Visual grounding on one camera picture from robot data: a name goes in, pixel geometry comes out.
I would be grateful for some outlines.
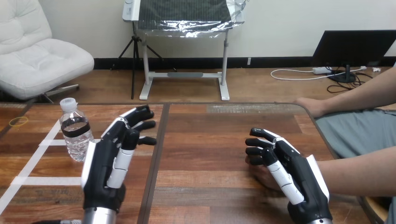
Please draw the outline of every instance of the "robotic hand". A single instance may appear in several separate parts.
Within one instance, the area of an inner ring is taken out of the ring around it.
[[[265,129],[252,128],[246,139],[250,164],[264,165],[286,197],[296,224],[332,224],[329,191],[313,155],[304,158],[287,140]]]
[[[140,136],[153,128],[149,106],[134,108],[116,118],[98,143],[87,149],[81,187],[84,191],[84,224],[114,224],[125,197],[123,184],[136,145],[155,145],[156,139]]]

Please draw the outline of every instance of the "white bottle cap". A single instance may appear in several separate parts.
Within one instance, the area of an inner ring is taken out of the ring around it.
[[[74,98],[65,98],[60,102],[63,112],[69,113],[77,109],[77,103]]]

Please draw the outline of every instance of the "chair leg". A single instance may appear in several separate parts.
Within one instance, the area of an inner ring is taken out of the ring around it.
[[[52,101],[52,100],[47,96],[46,93],[43,94],[42,97],[43,97],[44,99],[46,99],[47,101],[49,101],[50,104],[54,104],[54,101]]]
[[[54,89],[54,90],[48,91],[44,95],[47,96],[47,97],[50,97],[52,95],[55,95],[55,94],[58,94],[58,93],[61,93],[61,92],[65,92],[65,91],[68,91],[68,90],[71,90],[71,89],[79,90],[80,86],[78,84],[76,84],[76,85],[69,85],[69,86],[65,86],[65,87],[60,87],[58,89]]]

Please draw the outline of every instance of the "monitor stand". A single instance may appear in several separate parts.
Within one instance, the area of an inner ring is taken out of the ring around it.
[[[336,70],[332,71],[331,74],[334,75],[341,72],[343,71]],[[339,83],[353,83],[354,81],[356,81],[356,76],[355,74],[351,73],[351,66],[349,64],[345,66],[345,74],[338,76],[329,76],[328,78]]]

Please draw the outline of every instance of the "person's arm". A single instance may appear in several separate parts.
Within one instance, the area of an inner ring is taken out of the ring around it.
[[[314,117],[332,112],[376,108],[396,103],[396,68],[391,68],[356,89],[325,100],[299,98]]]
[[[396,196],[396,147],[318,165],[330,193]]]

